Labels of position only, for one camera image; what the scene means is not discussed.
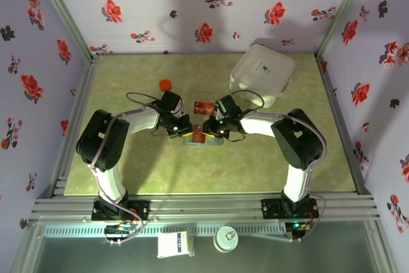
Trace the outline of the white paper box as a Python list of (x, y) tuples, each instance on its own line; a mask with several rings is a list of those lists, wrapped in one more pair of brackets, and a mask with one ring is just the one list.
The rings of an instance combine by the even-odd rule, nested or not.
[(158, 235), (157, 258), (188, 255), (193, 257), (194, 239), (188, 231), (160, 233)]

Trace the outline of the long aluminium frame rail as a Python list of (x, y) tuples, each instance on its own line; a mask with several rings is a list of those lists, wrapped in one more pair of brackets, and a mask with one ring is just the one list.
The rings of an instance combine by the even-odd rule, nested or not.
[[(131, 200), (150, 202), (148, 222), (262, 222), (262, 199), (279, 199), (278, 193), (243, 194), (164, 194), (131, 196)], [(312, 195), (322, 214), (321, 221), (380, 220), (371, 195), (353, 192)], [(60, 196), (35, 201), (29, 221), (89, 222), (92, 196)]]

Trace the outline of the white lidded storage box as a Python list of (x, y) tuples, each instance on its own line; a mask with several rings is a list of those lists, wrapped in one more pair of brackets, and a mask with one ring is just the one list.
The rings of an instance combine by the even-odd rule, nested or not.
[(282, 95), (295, 61), (262, 45), (253, 45), (232, 69), (229, 90), (258, 106), (272, 107)]

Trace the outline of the red snack packet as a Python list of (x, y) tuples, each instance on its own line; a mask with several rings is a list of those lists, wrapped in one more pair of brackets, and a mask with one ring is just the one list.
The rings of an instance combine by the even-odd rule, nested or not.
[(211, 116), (214, 114), (214, 103), (213, 102), (194, 102), (194, 114), (196, 115), (207, 115)]

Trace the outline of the green leather card holder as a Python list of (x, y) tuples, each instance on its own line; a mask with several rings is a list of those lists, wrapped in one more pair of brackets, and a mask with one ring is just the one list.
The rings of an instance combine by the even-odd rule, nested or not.
[(183, 137), (183, 145), (187, 146), (221, 146), (223, 140), (209, 137), (204, 134), (192, 134), (191, 136)]

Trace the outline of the aluminium corner post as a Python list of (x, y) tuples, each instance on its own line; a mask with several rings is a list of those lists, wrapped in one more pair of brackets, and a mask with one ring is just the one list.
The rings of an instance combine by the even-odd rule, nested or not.
[(70, 36), (74, 40), (76, 46), (80, 49), (84, 59), (91, 63), (93, 60), (93, 56), (91, 55), (86, 41), (80, 32), (80, 29), (77, 27), (72, 14), (70, 13), (67, 5), (65, 4), (64, 0), (50, 0), (54, 9), (57, 11), (60, 19), (62, 20), (63, 24), (66, 27), (66, 30), (70, 33)]
[(333, 21), (330, 23), (328, 31), (325, 33), (325, 36), (323, 37), (319, 45), (318, 51), (314, 54), (316, 59), (320, 59), (323, 57), (333, 37), (335, 36), (336, 30), (341, 25), (345, 16), (351, 10), (351, 6), (354, 1), (355, 0), (342, 0), (341, 1), (341, 4), (339, 5), (339, 8), (337, 9), (336, 15)]

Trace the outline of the silver tin can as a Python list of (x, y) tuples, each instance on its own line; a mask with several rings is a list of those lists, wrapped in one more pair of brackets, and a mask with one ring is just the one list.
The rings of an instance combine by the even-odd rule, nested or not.
[(238, 233), (230, 226), (222, 226), (213, 236), (213, 244), (219, 252), (230, 253), (238, 245)]

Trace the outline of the aluminium side frame rail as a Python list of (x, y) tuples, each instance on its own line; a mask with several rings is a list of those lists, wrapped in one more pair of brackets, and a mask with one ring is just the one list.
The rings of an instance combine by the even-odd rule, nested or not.
[(365, 186), (365, 180), (359, 168), (358, 161), (353, 155), (354, 146), (352, 145), (351, 138), (348, 133), (348, 129), (346, 127), (346, 123), (345, 123), (341, 108), (339, 106), (339, 102), (336, 96), (332, 93), (332, 91), (335, 88), (333, 87), (332, 81), (330, 80), (328, 73), (324, 72), (324, 69), (322, 66), (324, 59), (322, 56), (319, 56), (317, 53), (314, 53), (314, 58), (318, 66), (318, 69), (320, 71), (321, 79), (323, 81), (323, 85), (324, 85), (324, 88), (327, 94), (328, 102), (330, 104), (332, 114), (334, 117), (334, 121), (336, 123), (339, 138), (342, 142), (344, 156), (346, 157), (346, 161), (350, 169), (350, 175), (352, 177), (353, 184), (355, 186), (354, 192), (360, 195), (371, 195), (370, 191)]
[(86, 64), (84, 73), (81, 77), (80, 84), (70, 113), (68, 128), (59, 151), (58, 159), (52, 173), (50, 184), (39, 195), (38, 199), (49, 199), (54, 197), (57, 183), (60, 178), (68, 178), (72, 165), (73, 156), (75, 155), (75, 145), (79, 137), (82, 120), (88, 103), (88, 97), (91, 91), (95, 70), (97, 68), (100, 56), (93, 56), (91, 61)]

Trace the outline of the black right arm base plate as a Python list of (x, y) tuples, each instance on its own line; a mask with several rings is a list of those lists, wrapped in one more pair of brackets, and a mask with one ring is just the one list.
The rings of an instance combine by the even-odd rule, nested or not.
[(262, 199), (264, 219), (317, 219), (320, 214), (313, 198), (304, 198), (296, 203), (289, 199)]

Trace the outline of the small circuit board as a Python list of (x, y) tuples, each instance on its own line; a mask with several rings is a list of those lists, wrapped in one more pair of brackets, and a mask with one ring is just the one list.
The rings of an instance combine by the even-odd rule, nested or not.
[(311, 232), (309, 222), (287, 222), (285, 227), (286, 235), (289, 237), (290, 242), (299, 243)]
[(121, 222), (119, 224), (107, 225), (104, 228), (106, 241), (110, 245), (120, 245), (126, 238), (135, 232), (136, 224), (132, 222)]

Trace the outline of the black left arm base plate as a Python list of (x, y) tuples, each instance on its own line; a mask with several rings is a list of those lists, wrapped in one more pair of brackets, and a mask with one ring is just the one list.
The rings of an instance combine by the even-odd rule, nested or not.
[(91, 213), (92, 221), (133, 221), (137, 219), (134, 214), (137, 214), (143, 221), (148, 220), (150, 211), (150, 202), (146, 200), (125, 200), (119, 206), (126, 208), (131, 213), (124, 209), (106, 202), (104, 199), (96, 198), (93, 202), (93, 210)]

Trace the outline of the red credit card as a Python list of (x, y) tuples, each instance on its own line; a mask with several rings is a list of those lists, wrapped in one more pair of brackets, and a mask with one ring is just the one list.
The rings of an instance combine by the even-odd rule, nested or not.
[(201, 125), (193, 124), (192, 142), (197, 144), (204, 144), (206, 136), (201, 132)]

